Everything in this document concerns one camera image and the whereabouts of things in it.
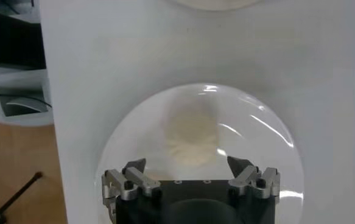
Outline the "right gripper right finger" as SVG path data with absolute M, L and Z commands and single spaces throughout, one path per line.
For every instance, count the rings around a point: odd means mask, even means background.
M 278 169 L 267 167 L 261 172 L 249 160 L 232 156 L 227 156 L 227 163 L 234 176 L 228 181 L 228 185 L 238 196 L 250 192 L 258 199 L 279 198 L 281 174 Z

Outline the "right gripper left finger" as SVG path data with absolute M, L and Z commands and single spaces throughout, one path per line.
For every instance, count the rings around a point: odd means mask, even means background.
M 102 174 L 102 204 L 112 214 L 116 210 L 116 201 L 136 200 L 140 195 L 145 198 L 159 199 L 162 195 L 161 182 L 144 174 L 146 159 L 129 161 L 122 171 L 106 170 Z

